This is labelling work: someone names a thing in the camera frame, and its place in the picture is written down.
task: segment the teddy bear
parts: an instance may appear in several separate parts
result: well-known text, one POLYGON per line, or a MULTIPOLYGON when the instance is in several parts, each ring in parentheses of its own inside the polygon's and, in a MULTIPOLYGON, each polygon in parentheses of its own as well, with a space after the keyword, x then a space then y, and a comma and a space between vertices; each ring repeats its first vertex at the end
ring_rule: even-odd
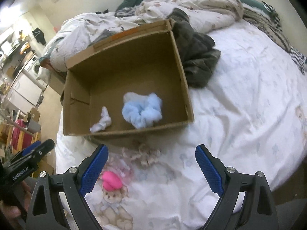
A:
POLYGON ((126 186, 113 191, 103 191, 103 206, 101 207, 99 222, 102 226, 111 224, 117 226, 121 230, 133 229, 133 218, 127 211, 120 205, 124 197, 128 195, 126 186))

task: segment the blue gripper pad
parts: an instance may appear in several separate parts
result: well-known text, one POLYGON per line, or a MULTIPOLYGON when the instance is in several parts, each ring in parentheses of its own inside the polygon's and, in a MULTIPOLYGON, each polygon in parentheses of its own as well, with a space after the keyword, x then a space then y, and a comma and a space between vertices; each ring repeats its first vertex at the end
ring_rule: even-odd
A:
POLYGON ((109 151, 104 145, 96 154, 93 161, 88 166, 87 170, 82 176, 80 194, 84 197, 87 193, 92 192, 94 185, 108 160, 109 151))
POLYGON ((224 193, 222 178, 200 146, 196 147, 195 158, 211 188, 211 191, 217 193, 218 196, 221 197, 224 193))
POLYGON ((22 152, 21 155, 25 156, 28 155, 32 150, 34 150, 36 147, 40 146, 41 141, 36 141, 35 143, 31 144, 29 147, 25 148, 22 152))

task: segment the metal screw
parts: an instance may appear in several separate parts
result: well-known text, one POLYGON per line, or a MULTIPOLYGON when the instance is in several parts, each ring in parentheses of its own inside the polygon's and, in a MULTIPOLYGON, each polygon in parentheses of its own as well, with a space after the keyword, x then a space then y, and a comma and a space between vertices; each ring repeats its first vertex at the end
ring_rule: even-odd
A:
POLYGON ((47 175, 46 171, 42 171, 42 172, 39 174, 40 177, 45 177, 46 175, 47 175))
POLYGON ((261 171, 258 171, 257 175, 260 176, 260 177, 264 177, 264 173, 262 173, 261 171))
POLYGON ((235 172, 235 168, 233 168, 233 167, 228 167, 228 168, 227 168, 227 171, 228 171, 229 173, 234 173, 234 172, 235 172))
POLYGON ((69 169, 69 173, 71 173, 71 174, 75 173, 76 171, 77 171, 77 168, 76 168, 76 167, 71 167, 71 168, 69 169))

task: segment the finger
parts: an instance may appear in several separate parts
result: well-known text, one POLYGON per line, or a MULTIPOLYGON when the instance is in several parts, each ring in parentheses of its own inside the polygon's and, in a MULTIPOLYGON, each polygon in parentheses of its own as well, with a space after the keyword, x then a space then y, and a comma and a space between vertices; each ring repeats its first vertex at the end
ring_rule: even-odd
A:
POLYGON ((25 192, 26 192, 26 191, 31 192, 30 186, 29 186, 28 184, 26 184, 25 181, 22 181, 22 182, 21 182, 21 186, 22 186, 22 188, 23 188, 23 190, 24 190, 25 192))
POLYGON ((14 219, 18 216, 20 216, 20 210, 18 207, 15 206, 7 206, 3 203, 3 201, 0 202, 0 208, 2 213, 4 214, 5 218, 8 220, 14 219))
POLYGON ((30 192, 25 192, 25 210, 28 211, 32 194, 30 192))

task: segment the pink scrunchie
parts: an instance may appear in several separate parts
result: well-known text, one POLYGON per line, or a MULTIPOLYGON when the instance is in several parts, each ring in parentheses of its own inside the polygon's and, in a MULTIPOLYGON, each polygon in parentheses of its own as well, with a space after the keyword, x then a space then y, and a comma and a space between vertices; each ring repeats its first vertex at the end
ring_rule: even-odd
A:
POLYGON ((101 178, 103 180, 102 187, 107 191, 114 191, 122 188, 122 181, 118 175, 112 171, 105 171, 101 178))

